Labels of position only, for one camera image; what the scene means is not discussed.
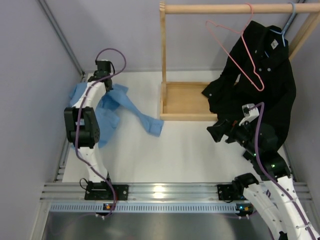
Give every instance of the wooden frame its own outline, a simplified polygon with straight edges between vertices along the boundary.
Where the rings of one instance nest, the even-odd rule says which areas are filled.
[[[292,13],[290,3],[252,4],[255,14]],[[289,46],[292,60],[320,21],[320,3],[297,3],[295,12],[309,16]],[[209,104],[201,92],[208,82],[167,82],[166,14],[250,14],[247,4],[166,5],[160,2],[162,83],[160,118],[168,121],[216,121],[217,115],[209,111]]]

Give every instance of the shirt collar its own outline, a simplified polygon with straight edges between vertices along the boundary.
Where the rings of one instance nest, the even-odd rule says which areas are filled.
[[[257,44],[257,55],[261,56],[258,60],[264,68],[274,69],[278,67],[283,61],[288,59],[289,43],[287,40],[284,40],[284,46],[282,36],[270,31],[270,29],[281,32],[281,28],[274,25],[265,27]],[[273,49],[271,46],[271,43],[274,40],[278,42],[278,45],[275,49]]]

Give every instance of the white table surface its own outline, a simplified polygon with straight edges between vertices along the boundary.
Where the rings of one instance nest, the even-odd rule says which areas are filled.
[[[210,82],[221,71],[172,71],[168,81]],[[127,95],[144,114],[159,117],[161,72],[125,72],[112,78],[129,87]],[[139,119],[119,107],[120,123],[109,143],[100,149],[103,163],[114,183],[217,183],[253,173],[237,143],[215,143],[207,121],[165,121],[160,137],[149,135]],[[279,150],[285,158],[283,148]],[[88,178],[88,170],[70,149],[63,182]]]

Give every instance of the black shirt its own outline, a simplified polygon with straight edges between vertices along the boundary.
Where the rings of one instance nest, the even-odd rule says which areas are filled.
[[[290,125],[292,105],[296,97],[296,85],[289,61],[288,41],[283,44],[276,26],[264,27],[251,21],[243,33],[256,72],[261,77],[264,90],[258,91],[228,57],[221,76],[211,82],[202,92],[208,98],[210,111],[218,119],[240,120],[244,117],[242,105],[264,102],[262,123],[271,125],[278,137],[277,148],[285,142]],[[240,38],[230,55],[258,88],[260,80],[253,72],[253,65]],[[257,119],[252,122],[255,127]]]

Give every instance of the wooden tray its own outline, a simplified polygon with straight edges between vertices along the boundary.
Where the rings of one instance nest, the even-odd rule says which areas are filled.
[[[167,121],[217,121],[202,91],[209,82],[162,82],[160,118]]]

